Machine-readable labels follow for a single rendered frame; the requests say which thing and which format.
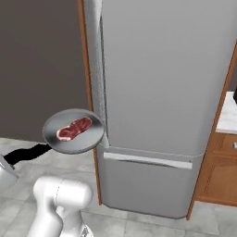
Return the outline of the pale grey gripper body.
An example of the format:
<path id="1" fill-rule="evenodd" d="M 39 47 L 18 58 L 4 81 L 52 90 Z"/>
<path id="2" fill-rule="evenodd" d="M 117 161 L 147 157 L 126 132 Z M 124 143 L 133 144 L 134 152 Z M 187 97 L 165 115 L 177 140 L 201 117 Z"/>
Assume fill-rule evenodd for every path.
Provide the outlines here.
<path id="1" fill-rule="evenodd" d="M 18 180 L 19 176 L 15 170 L 0 155 L 0 191 L 10 187 Z"/>

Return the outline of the raw red steak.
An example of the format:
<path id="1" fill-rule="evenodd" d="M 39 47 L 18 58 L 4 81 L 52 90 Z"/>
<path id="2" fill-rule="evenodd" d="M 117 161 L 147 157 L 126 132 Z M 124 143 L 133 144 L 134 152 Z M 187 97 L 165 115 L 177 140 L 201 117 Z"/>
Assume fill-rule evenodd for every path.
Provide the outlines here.
<path id="1" fill-rule="evenodd" d="M 93 121 L 88 117 L 75 119 L 68 126 L 59 129 L 56 132 L 56 137 L 59 141 L 71 141 L 79 134 L 87 131 L 92 126 L 92 124 Z"/>

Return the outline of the brown wooden fridge side panel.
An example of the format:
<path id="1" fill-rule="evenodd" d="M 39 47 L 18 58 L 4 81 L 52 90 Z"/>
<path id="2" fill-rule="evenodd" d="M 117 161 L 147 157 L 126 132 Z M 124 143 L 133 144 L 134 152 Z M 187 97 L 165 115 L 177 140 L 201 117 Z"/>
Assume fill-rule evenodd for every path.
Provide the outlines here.
<path id="1" fill-rule="evenodd" d="M 224 103 L 225 94 L 227 92 L 227 89 L 229 87 L 229 83 L 231 81 L 231 75 L 233 73 L 233 69 L 234 69 L 234 66 L 235 66 L 235 60 L 236 59 L 237 59 L 237 39 L 236 39 L 235 46 L 234 46 L 234 49 L 233 49 L 233 53 L 232 53 L 232 56 L 231 56 L 231 62 L 230 62 L 229 68 L 228 68 L 228 72 L 227 72 L 227 76 L 226 76 L 226 79 L 225 79 L 225 82 L 224 82 L 224 85 L 223 85 L 221 96 L 220 96 L 220 99 L 219 99 L 219 102 L 218 102 L 218 109 L 217 109 L 216 116 L 215 116 L 214 121 L 213 121 L 213 126 L 212 126 L 212 129 L 211 129 L 211 133 L 209 135 L 208 143 L 207 143 L 207 146 L 206 146 L 206 152 L 205 152 L 203 161 L 201 163 L 200 171 L 198 173 L 198 178 L 197 178 L 195 188 L 194 188 L 194 191 L 193 191 L 192 201 L 190 203 L 190 206 L 189 206 L 189 209 L 188 209 L 188 212 L 187 212 L 187 215 L 186 215 L 186 220 L 189 220 L 191 215 L 192 215 L 194 202 L 198 199 L 199 193 L 200 193 L 200 190 L 201 190 L 201 186 L 203 185 L 202 184 L 202 178 L 207 174 L 207 170 L 206 170 L 207 169 L 206 162 L 208 160 L 207 156 L 211 155 L 211 153 L 212 153 L 213 148 L 212 148 L 211 143 L 212 143 L 213 137 L 215 136 L 216 127 L 218 125 L 218 119 L 219 119 L 220 112 L 221 112 L 221 109 L 222 109 L 222 106 L 223 106 L 223 103 Z"/>
<path id="2" fill-rule="evenodd" d="M 78 2 L 78 12 L 79 12 L 79 23 L 80 23 L 80 30 L 81 30 L 81 45 L 82 45 L 82 54 L 83 54 L 83 65 L 84 65 L 84 71 L 85 71 L 88 107 L 89 107 L 90 111 L 94 111 L 92 84 L 91 84 L 91 71 L 90 71 L 90 63 L 89 63 L 89 51 L 88 51 L 88 44 L 87 44 L 84 1 L 77 0 L 77 2 Z M 97 155 L 96 148 L 94 148 L 94 167 L 95 167 L 98 205 L 101 205 L 102 199 L 101 199 L 101 189 L 100 189 L 98 155 Z"/>

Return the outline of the silver fridge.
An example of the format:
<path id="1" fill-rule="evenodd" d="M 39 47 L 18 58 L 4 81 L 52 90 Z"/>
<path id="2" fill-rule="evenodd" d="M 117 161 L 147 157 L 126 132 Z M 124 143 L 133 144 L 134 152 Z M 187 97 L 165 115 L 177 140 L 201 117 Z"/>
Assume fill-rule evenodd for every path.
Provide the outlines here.
<path id="1" fill-rule="evenodd" d="M 83 0 L 94 113 L 100 118 L 94 3 Z M 237 0 L 103 0 L 109 147 L 97 146 L 104 205 L 187 215 L 237 39 Z M 193 169 L 104 159 L 104 152 Z"/>

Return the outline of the brown wooden base cupboard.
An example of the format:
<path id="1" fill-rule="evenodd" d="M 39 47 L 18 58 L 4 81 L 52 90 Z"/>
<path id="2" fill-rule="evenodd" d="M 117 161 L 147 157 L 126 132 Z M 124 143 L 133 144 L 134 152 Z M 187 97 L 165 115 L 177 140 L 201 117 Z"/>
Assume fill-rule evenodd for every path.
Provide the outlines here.
<path id="1" fill-rule="evenodd" d="M 195 200 L 237 206 L 237 134 L 212 134 L 198 178 Z"/>

